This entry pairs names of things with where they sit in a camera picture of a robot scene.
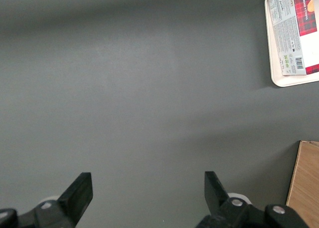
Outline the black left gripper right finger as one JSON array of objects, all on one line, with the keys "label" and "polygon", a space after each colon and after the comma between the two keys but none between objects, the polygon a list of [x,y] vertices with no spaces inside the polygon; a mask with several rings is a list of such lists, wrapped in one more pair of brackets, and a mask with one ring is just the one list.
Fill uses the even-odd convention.
[{"label": "black left gripper right finger", "polygon": [[263,210],[242,198],[230,197],[215,172],[204,174],[204,196],[210,215],[198,228],[307,228],[306,222],[291,207],[267,205]]}]

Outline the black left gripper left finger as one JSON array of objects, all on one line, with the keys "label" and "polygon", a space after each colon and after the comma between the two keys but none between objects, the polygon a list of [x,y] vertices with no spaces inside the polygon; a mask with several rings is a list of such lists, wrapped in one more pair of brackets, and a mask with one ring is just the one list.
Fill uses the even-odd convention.
[{"label": "black left gripper left finger", "polygon": [[2,228],[74,228],[93,198],[91,173],[81,173],[58,198],[46,198],[19,215],[13,208],[0,210]]}]

